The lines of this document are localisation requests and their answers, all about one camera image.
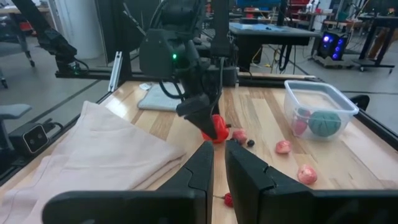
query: green ball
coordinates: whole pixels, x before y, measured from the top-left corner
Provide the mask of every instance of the green ball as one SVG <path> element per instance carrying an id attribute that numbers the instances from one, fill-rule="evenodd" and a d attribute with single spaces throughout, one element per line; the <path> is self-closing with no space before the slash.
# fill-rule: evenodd
<path id="1" fill-rule="evenodd" d="M 336 113 L 317 111 L 311 114 L 308 127 L 314 135 L 325 138 L 337 133 L 341 119 Z"/>

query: plastic container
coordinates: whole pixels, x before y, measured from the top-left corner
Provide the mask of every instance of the plastic container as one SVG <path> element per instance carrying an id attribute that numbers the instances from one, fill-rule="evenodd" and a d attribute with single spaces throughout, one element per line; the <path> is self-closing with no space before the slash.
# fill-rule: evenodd
<path id="1" fill-rule="evenodd" d="M 326 83 L 285 81 L 285 117 L 294 136 L 337 138 L 359 111 L 345 95 Z"/>

